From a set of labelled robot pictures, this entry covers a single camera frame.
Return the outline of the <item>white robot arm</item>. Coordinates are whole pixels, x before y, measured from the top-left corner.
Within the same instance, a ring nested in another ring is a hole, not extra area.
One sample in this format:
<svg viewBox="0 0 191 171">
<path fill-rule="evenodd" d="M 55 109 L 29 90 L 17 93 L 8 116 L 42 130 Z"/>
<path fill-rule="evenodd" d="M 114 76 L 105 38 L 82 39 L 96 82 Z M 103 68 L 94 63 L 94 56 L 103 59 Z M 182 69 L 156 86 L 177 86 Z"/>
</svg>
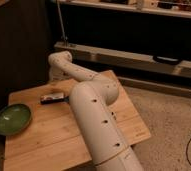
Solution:
<svg viewBox="0 0 191 171">
<path fill-rule="evenodd" d="M 52 53 L 48 61 L 52 79 L 64 72 L 77 81 L 69 104 L 97 171 L 144 171 L 108 108 L 119 96 L 117 83 L 73 64 L 68 51 Z"/>
</svg>

